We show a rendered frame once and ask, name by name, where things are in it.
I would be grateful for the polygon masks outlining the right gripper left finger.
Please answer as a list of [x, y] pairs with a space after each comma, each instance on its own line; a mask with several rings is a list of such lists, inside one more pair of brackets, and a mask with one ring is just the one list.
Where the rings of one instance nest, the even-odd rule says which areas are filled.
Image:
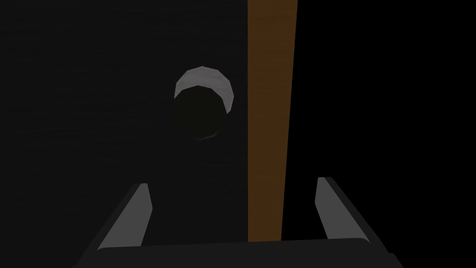
[[140, 247], [151, 214], [152, 200], [148, 185], [133, 185], [96, 235], [92, 251]]

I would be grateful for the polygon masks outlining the dark door leaf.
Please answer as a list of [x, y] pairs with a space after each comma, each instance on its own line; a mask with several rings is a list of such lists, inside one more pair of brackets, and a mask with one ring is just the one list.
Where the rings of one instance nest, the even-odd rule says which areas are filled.
[[[134, 184], [143, 244], [248, 240], [248, 0], [0, 0], [0, 268], [73, 268]], [[230, 80], [220, 131], [175, 126], [176, 82]]]

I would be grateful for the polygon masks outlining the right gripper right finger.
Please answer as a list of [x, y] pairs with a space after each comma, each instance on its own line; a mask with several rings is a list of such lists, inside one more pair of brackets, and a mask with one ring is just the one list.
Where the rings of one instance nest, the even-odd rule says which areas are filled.
[[370, 241], [324, 177], [317, 180], [314, 204], [329, 240], [360, 238]]

